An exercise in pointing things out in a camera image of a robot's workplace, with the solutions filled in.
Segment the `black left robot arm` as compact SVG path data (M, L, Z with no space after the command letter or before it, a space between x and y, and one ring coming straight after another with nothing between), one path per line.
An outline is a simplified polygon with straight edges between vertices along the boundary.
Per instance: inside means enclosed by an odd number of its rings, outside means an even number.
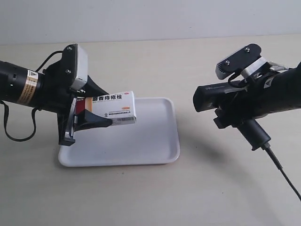
M77 98L105 94L89 77L87 63L59 60L43 73L8 62L0 63L0 102L4 105L4 126L7 126L9 116L7 102L33 108L33 120L37 111L56 113L59 145L74 144L75 131L112 125L111 119L90 110L76 113Z

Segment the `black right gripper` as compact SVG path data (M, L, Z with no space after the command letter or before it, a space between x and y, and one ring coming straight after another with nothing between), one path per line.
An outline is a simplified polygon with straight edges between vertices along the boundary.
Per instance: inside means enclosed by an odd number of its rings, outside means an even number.
M228 126L237 127L243 121L255 118L252 98L255 85L248 84L243 88L235 88L227 83L217 83L213 88L218 90L214 102L216 118L214 122L219 129Z

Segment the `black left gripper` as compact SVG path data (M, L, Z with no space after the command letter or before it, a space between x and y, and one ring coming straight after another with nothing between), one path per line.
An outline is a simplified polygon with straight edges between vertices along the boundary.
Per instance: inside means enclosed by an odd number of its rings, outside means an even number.
M76 115L74 123L75 95L71 93L67 84L70 74L61 61L57 61L43 70L44 80L40 107L42 110L56 113L58 124L58 143L62 146L71 146L75 143L73 131L95 128L106 128L112 125L112 119L96 115L84 110ZM86 97L98 97L109 93L99 87L90 76L86 82Z

